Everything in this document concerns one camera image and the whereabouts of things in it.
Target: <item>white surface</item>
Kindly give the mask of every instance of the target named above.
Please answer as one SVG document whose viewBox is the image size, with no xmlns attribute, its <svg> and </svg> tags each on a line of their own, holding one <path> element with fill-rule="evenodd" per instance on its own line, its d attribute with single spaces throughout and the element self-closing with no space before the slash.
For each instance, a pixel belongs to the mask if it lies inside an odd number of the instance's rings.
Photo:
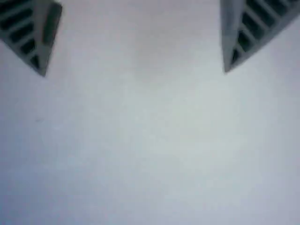
<svg viewBox="0 0 300 225">
<path fill-rule="evenodd" d="M 0 44 L 0 224 L 300 223 L 299 19 L 223 76 L 217 0 L 62 3 L 47 79 Z"/>
</svg>

